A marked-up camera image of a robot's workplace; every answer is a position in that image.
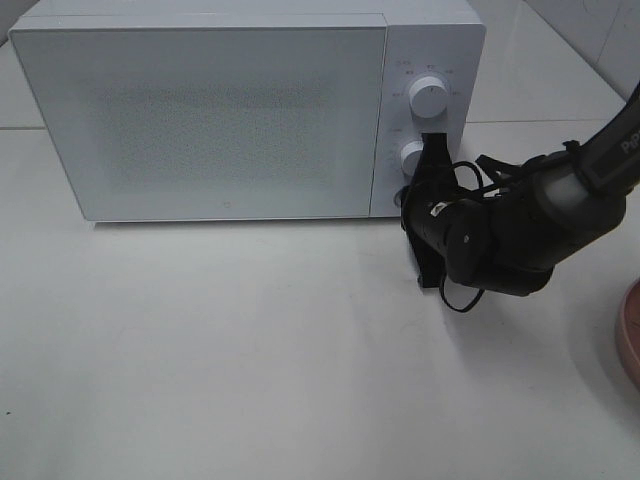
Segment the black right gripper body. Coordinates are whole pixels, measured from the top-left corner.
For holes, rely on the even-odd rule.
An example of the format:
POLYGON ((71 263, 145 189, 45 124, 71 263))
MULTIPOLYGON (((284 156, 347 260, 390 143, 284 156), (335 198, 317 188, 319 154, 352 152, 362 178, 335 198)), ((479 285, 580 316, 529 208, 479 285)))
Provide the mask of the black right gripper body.
POLYGON ((439 287, 445 277, 480 287, 480 204, 460 196, 458 167, 417 170, 402 197, 401 223, 423 289, 439 287))

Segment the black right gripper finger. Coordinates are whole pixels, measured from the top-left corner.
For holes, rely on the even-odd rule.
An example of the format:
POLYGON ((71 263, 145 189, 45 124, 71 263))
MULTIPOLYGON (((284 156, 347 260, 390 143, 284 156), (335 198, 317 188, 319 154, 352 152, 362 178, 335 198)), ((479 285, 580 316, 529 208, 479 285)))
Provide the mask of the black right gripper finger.
POLYGON ((418 163, 419 173, 443 173, 451 165, 448 150, 448 136, 444 132, 424 132, 421 134, 422 151, 418 163))

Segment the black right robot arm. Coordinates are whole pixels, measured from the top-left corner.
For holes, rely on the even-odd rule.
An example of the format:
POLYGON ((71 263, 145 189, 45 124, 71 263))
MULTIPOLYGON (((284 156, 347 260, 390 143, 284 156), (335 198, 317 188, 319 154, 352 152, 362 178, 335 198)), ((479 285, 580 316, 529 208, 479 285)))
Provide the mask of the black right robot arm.
POLYGON ((639 94, 585 143, 521 165, 486 155, 453 162, 446 134, 422 141, 397 194, 419 286, 443 291, 451 281, 524 297, 624 218, 639 183, 639 94))

